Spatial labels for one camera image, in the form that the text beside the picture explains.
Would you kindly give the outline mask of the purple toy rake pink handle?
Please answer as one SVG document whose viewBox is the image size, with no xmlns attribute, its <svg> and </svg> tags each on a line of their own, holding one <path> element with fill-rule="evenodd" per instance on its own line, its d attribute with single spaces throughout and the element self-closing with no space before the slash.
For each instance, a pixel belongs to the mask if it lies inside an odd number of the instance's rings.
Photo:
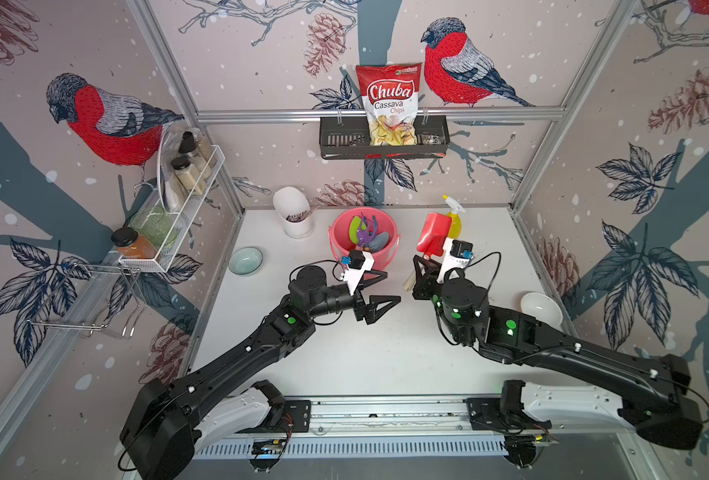
<svg viewBox="0 0 709 480">
<path fill-rule="evenodd" d="M 378 222 L 374 215 L 366 217 L 362 215 L 362 238 L 358 247 L 363 251 L 367 250 L 367 244 L 378 234 Z"/>
</svg>

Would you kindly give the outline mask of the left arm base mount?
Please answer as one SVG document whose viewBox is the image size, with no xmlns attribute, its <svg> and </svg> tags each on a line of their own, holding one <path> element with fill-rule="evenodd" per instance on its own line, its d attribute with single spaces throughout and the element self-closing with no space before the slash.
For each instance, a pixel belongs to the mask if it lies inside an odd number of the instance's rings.
<svg viewBox="0 0 709 480">
<path fill-rule="evenodd" d="M 268 414 L 262 422 L 256 425 L 250 424 L 250 427 L 238 430 L 238 434 L 272 433 L 278 430 L 306 433 L 310 430 L 310 418 L 312 418 L 310 400 L 288 399 L 268 380 L 256 381 L 250 388 L 258 390 L 266 398 Z"/>
</svg>

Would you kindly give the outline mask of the yellow spray bottle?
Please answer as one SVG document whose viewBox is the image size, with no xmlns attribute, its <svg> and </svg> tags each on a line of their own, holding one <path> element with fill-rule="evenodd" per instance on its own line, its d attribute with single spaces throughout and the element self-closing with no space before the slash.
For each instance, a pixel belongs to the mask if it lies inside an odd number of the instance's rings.
<svg viewBox="0 0 709 480">
<path fill-rule="evenodd" d="M 443 200 L 449 208 L 447 216 L 451 219 L 450 230 L 448 231 L 448 237 L 452 239 L 460 238 L 462 232 L 462 222 L 460 219 L 460 214 L 465 212 L 463 206 L 454 198 L 444 195 Z"/>
</svg>

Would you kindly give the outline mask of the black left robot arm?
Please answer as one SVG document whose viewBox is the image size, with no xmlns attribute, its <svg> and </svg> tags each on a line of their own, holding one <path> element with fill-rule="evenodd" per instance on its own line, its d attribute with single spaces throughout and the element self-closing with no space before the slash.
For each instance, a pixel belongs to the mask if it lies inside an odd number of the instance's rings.
<svg viewBox="0 0 709 480">
<path fill-rule="evenodd" d="M 316 264 L 290 274 L 288 294 L 264 316 L 242 342 L 206 366 L 170 383 L 154 379 L 142 386 L 130 409 L 120 443 L 130 469 L 144 479 L 174 479 L 190 464 L 196 450 L 222 435 L 282 424 L 286 400 L 269 381 L 258 381 L 230 399 L 238 386 L 286 358 L 316 331 L 316 318 L 354 312 L 368 325 L 400 304 L 398 295 L 362 291 L 386 278 L 382 271 L 354 286 L 328 284 L 328 274 Z"/>
</svg>

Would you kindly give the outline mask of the red toy spade wooden handle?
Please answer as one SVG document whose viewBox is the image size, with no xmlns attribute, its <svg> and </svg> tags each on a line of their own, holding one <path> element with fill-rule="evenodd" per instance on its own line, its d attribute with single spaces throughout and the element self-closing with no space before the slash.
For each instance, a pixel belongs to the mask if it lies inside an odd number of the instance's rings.
<svg viewBox="0 0 709 480">
<path fill-rule="evenodd" d="M 436 212 L 430 212 L 426 216 L 426 220 L 419 236 L 418 244 L 416 245 L 417 255 L 424 256 L 425 258 L 430 258 L 434 260 L 434 256 L 442 260 L 444 256 L 443 244 L 446 238 L 448 238 L 448 231 L 450 230 L 451 219 L 446 214 L 440 214 Z M 435 261 L 435 278 L 438 278 L 438 273 L 441 268 L 441 264 Z M 412 291 L 414 286 L 415 276 L 414 268 L 409 274 L 406 282 L 403 284 L 403 289 L 406 292 Z"/>
</svg>

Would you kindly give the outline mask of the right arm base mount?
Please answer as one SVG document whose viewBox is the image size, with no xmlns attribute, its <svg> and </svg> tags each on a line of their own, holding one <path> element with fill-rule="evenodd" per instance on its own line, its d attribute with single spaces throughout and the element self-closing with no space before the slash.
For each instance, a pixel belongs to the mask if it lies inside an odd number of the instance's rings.
<svg viewBox="0 0 709 480">
<path fill-rule="evenodd" d="M 524 381 L 507 380 L 498 396 L 467 398 L 465 404 L 472 429 L 503 435 L 519 435 L 530 429 L 550 430 L 550 421 L 536 420 L 525 413 L 522 403 L 524 387 Z"/>
</svg>

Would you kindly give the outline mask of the pink plastic bucket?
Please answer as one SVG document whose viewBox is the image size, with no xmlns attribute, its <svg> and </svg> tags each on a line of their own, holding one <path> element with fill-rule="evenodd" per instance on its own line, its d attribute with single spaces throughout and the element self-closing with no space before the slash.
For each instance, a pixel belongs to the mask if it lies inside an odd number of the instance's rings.
<svg viewBox="0 0 709 480">
<path fill-rule="evenodd" d="M 392 262 L 400 236 L 393 218 L 383 210 L 356 207 L 340 214 L 328 228 L 328 240 L 334 258 L 350 256 L 354 250 L 368 252 L 375 270 L 386 270 Z"/>
</svg>

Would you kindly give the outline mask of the light blue toy trowel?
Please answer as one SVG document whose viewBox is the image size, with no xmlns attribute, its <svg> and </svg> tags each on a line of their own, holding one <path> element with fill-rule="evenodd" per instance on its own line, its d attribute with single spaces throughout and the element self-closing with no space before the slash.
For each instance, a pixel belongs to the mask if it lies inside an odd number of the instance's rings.
<svg viewBox="0 0 709 480">
<path fill-rule="evenodd" d="M 370 253 L 380 252 L 388 246 L 390 240 L 390 235 L 388 232 L 378 233 L 368 244 L 367 250 Z"/>
</svg>

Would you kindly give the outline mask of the green toy shovel yellow handle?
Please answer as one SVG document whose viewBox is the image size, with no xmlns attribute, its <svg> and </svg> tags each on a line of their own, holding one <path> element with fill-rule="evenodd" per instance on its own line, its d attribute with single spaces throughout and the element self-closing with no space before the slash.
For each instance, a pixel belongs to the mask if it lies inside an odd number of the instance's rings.
<svg viewBox="0 0 709 480">
<path fill-rule="evenodd" d="M 362 238 L 362 217 L 354 216 L 352 221 L 350 221 L 350 228 L 348 228 L 348 237 L 354 245 L 359 245 Z"/>
</svg>

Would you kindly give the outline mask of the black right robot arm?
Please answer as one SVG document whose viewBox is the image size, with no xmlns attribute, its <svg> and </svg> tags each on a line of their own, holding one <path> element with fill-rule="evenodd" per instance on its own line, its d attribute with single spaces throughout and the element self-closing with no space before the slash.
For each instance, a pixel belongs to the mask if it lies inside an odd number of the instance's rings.
<svg viewBox="0 0 709 480">
<path fill-rule="evenodd" d="M 692 400 L 691 376 L 679 356 L 640 358 L 584 342 L 516 310 L 492 306 L 487 289 L 459 268 L 413 258 L 412 296 L 431 302 L 443 338 L 504 365 L 540 367 L 616 394 L 620 418 L 644 440 L 692 450 L 704 421 Z"/>
</svg>

